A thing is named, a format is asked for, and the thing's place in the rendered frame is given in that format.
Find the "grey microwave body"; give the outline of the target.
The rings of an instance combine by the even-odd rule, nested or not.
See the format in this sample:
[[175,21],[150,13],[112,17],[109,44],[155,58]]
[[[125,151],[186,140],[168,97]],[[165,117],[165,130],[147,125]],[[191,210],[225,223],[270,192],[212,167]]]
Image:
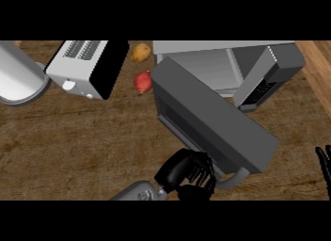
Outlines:
[[304,67],[292,40],[155,40],[168,57],[242,112],[253,111]]

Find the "white toaster oven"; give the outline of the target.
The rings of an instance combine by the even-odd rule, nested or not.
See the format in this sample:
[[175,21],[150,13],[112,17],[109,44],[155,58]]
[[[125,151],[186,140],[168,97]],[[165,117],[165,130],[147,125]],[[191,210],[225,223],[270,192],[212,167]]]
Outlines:
[[65,40],[44,73],[69,94],[106,100],[128,49],[125,40]]

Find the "yellow potato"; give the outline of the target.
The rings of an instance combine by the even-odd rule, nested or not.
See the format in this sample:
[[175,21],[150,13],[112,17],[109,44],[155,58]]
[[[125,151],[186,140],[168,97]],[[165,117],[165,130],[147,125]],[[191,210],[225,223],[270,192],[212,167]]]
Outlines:
[[146,43],[134,45],[129,53],[129,59],[134,63],[141,63],[150,56],[152,49]]

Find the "dark grey microwave door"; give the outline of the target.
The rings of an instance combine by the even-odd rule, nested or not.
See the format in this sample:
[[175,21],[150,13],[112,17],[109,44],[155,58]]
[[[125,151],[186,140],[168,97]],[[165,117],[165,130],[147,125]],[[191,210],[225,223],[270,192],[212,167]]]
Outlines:
[[168,57],[153,67],[152,86],[160,123],[211,157],[215,187],[234,187],[265,170],[277,138]]

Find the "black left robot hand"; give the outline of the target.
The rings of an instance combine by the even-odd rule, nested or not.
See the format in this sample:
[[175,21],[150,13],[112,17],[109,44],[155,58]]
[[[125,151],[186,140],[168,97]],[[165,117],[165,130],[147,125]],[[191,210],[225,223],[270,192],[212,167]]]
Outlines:
[[166,194],[177,192],[181,201],[208,201],[215,188],[208,154],[180,149],[162,164],[153,179]]

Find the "red sweet potato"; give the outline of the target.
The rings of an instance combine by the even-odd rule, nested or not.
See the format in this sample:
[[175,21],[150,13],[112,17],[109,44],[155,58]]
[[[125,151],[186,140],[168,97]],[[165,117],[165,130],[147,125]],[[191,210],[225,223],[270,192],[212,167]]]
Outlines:
[[144,93],[152,89],[152,78],[149,71],[144,71],[134,76],[132,84],[138,93]]

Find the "white cylindrical appliance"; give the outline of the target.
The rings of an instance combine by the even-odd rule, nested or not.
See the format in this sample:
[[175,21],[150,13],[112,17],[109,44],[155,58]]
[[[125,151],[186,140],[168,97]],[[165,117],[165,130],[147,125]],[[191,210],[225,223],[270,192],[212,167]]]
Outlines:
[[0,40],[0,103],[8,106],[29,104],[44,94],[50,83],[44,65],[8,40]]

